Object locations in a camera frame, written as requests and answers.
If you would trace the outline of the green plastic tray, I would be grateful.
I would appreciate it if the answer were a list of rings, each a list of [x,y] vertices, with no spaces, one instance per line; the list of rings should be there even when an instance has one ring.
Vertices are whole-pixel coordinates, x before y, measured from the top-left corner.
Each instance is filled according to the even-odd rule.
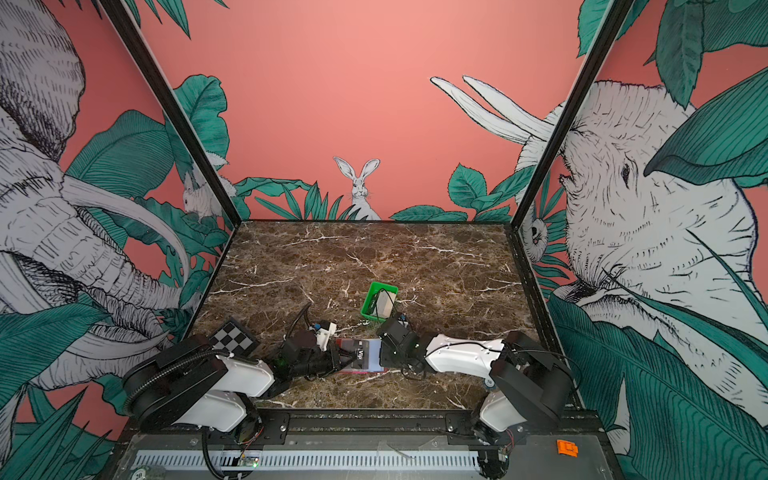
[[[380,283],[380,282],[372,282],[370,287],[369,287],[369,290],[368,290],[368,292],[366,294],[366,297],[365,297],[365,300],[363,302],[363,305],[362,305],[362,307],[360,309],[360,314],[361,314],[361,316],[364,319],[369,320],[369,321],[374,321],[374,322],[385,322],[385,321],[381,321],[373,313],[373,309],[374,309],[374,304],[375,304],[377,293],[380,290],[382,290],[382,289],[385,289],[385,290],[391,292],[395,296],[395,309],[393,310],[392,314],[395,312],[395,310],[396,310],[396,300],[397,300],[397,295],[399,293],[399,289],[396,286],[393,286],[393,285],[389,285],[389,284],[385,284],[385,283]]]

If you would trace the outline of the right black frame post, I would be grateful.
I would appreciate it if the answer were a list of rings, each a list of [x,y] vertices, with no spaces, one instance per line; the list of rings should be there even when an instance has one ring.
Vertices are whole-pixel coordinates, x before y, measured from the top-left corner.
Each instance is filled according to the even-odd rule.
[[[555,125],[554,132],[547,141],[546,148],[534,170],[525,195],[511,221],[511,228],[514,231],[521,228],[524,217],[535,199],[536,192],[543,185],[547,172],[558,156],[559,149],[563,146],[565,137],[583,106],[591,85],[628,16],[632,4],[632,0],[616,0],[610,3],[593,45]]]

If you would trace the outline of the orange connector block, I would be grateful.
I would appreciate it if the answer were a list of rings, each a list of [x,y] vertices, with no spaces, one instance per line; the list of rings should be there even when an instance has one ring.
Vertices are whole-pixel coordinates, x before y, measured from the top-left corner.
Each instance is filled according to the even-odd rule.
[[[579,456],[579,447],[571,441],[557,440],[556,448],[557,448],[557,453],[560,455],[565,455],[573,458],[577,458]]]

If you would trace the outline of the checkerboard calibration tag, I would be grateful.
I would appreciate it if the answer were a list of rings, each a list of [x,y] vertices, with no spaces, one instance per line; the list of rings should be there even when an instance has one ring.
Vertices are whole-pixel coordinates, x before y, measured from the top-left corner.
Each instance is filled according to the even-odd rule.
[[[234,318],[227,320],[208,340],[214,349],[223,349],[242,358],[250,357],[260,345],[256,336]]]

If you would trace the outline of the left black frame post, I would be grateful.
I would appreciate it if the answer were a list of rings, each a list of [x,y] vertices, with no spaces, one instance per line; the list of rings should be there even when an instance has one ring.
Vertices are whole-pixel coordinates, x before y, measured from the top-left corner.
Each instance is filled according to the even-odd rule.
[[[224,190],[199,137],[178,102],[166,76],[157,64],[154,55],[144,41],[132,14],[122,1],[100,0],[99,5],[141,71],[175,132],[180,136],[185,149],[201,170],[213,194],[221,204],[225,218],[233,225],[234,230],[237,230],[242,223],[241,217],[231,201],[230,195]]]

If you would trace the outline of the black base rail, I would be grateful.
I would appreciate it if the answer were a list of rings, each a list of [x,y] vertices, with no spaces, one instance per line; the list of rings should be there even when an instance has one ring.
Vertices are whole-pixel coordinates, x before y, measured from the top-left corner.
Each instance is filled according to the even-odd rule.
[[[375,409],[279,409],[259,411],[261,425],[253,440],[240,440],[232,433],[211,431],[209,442],[222,446],[285,446],[296,437],[329,435],[365,440],[373,437],[442,437],[450,445],[490,448],[511,442],[522,444],[532,435],[594,434],[604,432],[598,415],[589,410],[566,410],[554,429],[529,423],[513,426],[506,433],[494,433],[480,425],[469,410],[375,410]]]

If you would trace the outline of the stack of credit cards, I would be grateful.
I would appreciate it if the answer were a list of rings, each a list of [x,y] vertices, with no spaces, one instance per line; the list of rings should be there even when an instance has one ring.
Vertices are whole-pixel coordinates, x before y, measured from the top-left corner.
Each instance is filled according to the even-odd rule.
[[[381,321],[386,321],[395,309],[395,296],[382,289],[377,293],[373,313]]]

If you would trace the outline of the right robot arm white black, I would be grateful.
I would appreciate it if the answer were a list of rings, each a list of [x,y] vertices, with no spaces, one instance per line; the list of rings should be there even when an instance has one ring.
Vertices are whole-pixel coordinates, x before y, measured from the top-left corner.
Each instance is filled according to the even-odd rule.
[[[569,367],[525,333],[510,331],[503,339],[467,340],[444,334],[419,335],[401,316],[377,330],[380,360],[416,375],[454,373],[491,385],[469,425],[448,430],[482,445],[506,445],[529,430],[552,431],[573,388]]]

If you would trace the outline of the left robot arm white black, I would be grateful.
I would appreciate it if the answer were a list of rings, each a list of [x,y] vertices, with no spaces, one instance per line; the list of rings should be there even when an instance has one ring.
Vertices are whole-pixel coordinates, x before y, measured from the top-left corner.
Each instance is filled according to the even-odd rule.
[[[271,399],[297,378],[322,378],[362,358],[358,341],[334,340],[334,332],[328,322],[312,324],[267,360],[248,357],[259,341],[239,327],[194,335],[123,377],[123,409],[144,431],[189,424],[231,432],[258,420],[253,398]]]

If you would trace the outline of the black frame post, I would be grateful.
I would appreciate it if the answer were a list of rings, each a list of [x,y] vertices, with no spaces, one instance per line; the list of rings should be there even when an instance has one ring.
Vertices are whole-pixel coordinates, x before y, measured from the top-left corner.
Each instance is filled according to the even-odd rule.
[[[175,132],[180,136],[185,149],[201,170],[213,194],[221,204],[225,218],[233,225],[234,230],[237,230],[242,223],[241,217],[231,201],[230,195],[224,190],[199,137],[178,102],[166,76],[157,64],[154,55],[144,41],[132,14],[122,1],[100,0],[99,5],[141,71]]]
[[[563,146],[565,137],[583,106],[591,85],[628,16],[632,4],[632,0],[616,0],[610,3],[593,45],[555,125],[554,132],[547,141],[546,148],[534,170],[525,195],[511,221],[511,228],[514,231],[521,228],[524,217],[535,199],[536,192],[543,185],[547,172],[558,156],[559,149]]]

